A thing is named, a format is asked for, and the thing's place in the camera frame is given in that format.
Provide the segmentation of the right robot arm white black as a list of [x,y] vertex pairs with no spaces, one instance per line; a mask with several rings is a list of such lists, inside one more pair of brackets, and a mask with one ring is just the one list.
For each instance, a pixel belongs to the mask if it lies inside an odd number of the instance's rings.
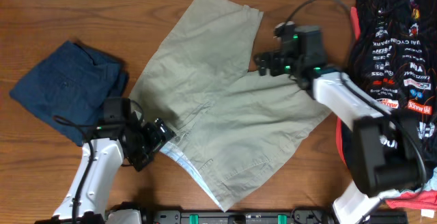
[[257,54],[259,74],[294,78],[299,88],[328,107],[350,129],[352,182],[320,215],[321,223],[364,223],[398,190],[424,187],[426,170],[411,114],[380,104],[323,56],[286,57],[278,51]]

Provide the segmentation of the black printed cycling jersey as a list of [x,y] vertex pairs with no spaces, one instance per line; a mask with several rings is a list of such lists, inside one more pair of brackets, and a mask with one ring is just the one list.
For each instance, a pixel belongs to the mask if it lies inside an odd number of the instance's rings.
[[361,34],[348,62],[373,99],[414,115],[425,166],[436,167],[436,0],[356,0]]

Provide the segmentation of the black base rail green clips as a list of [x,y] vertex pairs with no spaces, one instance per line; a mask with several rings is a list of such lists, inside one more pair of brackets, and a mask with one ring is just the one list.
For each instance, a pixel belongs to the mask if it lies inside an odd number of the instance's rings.
[[289,212],[152,211],[124,202],[107,212],[110,224],[335,224],[332,210],[301,207]]

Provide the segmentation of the folded navy blue shorts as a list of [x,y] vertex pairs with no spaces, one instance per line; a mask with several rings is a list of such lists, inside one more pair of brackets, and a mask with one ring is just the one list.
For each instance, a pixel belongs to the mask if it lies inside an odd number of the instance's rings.
[[102,116],[103,102],[123,94],[128,82],[123,63],[102,51],[64,42],[33,67],[10,91],[10,97],[77,146],[82,134],[58,124],[58,115],[78,125],[93,125]]

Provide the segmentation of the khaki beige shorts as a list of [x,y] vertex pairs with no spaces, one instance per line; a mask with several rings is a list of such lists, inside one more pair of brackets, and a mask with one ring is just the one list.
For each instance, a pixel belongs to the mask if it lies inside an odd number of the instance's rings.
[[130,93],[175,132],[163,153],[221,210],[262,186],[330,113],[287,76],[249,70],[261,11],[193,0]]

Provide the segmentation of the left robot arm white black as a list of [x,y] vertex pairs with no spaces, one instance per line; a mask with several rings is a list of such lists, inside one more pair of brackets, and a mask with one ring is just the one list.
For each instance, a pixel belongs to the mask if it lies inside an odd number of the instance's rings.
[[52,217],[41,223],[149,223],[148,213],[130,202],[107,210],[115,175],[124,161],[136,171],[149,165],[175,133],[160,118],[106,120],[86,134],[79,168]]

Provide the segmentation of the light blue garment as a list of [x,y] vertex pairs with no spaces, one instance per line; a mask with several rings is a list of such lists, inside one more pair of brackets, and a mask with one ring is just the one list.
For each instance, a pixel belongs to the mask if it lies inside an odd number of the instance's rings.
[[420,193],[421,191],[435,191],[436,190],[436,170],[435,167],[431,173],[428,175],[431,176],[431,178],[424,184],[424,186],[420,186],[419,188],[414,189],[404,189],[401,191],[401,194],[404,193]]

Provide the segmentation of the red garment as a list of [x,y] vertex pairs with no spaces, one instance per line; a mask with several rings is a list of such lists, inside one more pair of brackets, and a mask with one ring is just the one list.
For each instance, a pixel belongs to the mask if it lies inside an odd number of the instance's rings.
[[[361,29],[359,26],[359,19],[357,9],[355,7],[351,7],[350,9],[350,19],[352,22],[352,29],[354,34],[354,39],[358,40],[361,34]],[[341,121],[339,117],[337,117],[336,121],[336,146],[339,156],[344,163],[347,165],[345,161],[345,142],[346,142],[346,133],[349,132],[349,128]],[[386,204],[390,208],[411,208],[411,209],[429,209],[436,210],[436,190],[435,191],[422,191],[421,193],[404,193],[399,194],[398,197],[394,199],[387,199]]]

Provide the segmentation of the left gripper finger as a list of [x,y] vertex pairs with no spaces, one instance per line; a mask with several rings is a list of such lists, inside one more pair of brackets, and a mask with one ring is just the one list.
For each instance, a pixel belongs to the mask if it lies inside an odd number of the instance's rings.
[[159,142],[153,145],[143,145],[137,156],[136,170],[141,171],[148,166],[153,160],[155,155],[164,146],[163,142]]
[[162,119],[155,119],[154,125],[161,141],[167,142],[175,137],[175,132]]

